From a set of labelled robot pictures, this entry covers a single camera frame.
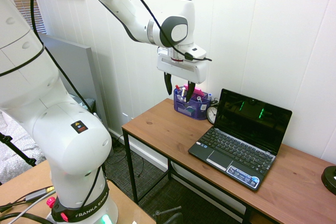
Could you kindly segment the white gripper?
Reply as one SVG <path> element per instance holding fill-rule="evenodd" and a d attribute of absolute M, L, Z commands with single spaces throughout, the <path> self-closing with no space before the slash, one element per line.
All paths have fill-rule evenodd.
<path fill-rule="evenodd" d="M 168 55 L 159 54 L 157 68 L 164 72 L 164 82 L 169 95 L 172 94 L 171 75 L 188 80 L 186 102 L 189 102 L 194 93 L 195 83 L 202 83 L 206 79 L 208 62 L 183 61 L 182 63 L 177 63 Z"/>

